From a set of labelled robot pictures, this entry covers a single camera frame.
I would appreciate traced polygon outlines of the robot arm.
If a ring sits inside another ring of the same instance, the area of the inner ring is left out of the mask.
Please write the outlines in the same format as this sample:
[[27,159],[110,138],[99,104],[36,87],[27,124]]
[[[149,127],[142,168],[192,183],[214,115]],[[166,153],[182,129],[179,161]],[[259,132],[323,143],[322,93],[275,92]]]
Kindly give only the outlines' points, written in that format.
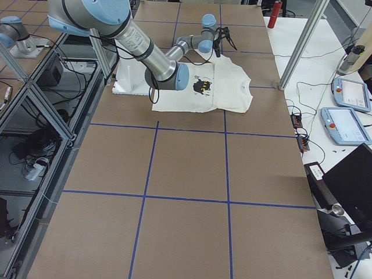
[[160,90],[186,89],[189,68],[180,59],[191,49],[211,52],[217,31],[215,16],[205,14],[199,35],[180,37],[163,53],[134,22],[129,1],[49,1],[48,20],[52,28],[63,33],[87,37],[94,28],[101,36],[116,39],[146,66],[147,84]]

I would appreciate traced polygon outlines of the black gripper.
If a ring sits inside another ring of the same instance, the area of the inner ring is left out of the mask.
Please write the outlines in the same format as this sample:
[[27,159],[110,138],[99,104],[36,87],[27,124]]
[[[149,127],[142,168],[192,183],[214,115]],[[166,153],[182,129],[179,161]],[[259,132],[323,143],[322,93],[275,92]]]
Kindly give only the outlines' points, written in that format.
[[220,57],[221,49],[220,49],[220,40],[214,41],[214,52],[216,54],[216,57]]

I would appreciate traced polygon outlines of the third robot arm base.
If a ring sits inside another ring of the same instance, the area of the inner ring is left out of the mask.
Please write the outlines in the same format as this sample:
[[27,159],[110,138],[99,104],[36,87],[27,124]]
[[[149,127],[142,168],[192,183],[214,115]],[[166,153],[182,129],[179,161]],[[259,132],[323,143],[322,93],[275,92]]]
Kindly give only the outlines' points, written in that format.
[[50,47],[49,39],[30,35],[17,16],[1,19],[1,43],[16,58],[37,58],[43,49]]

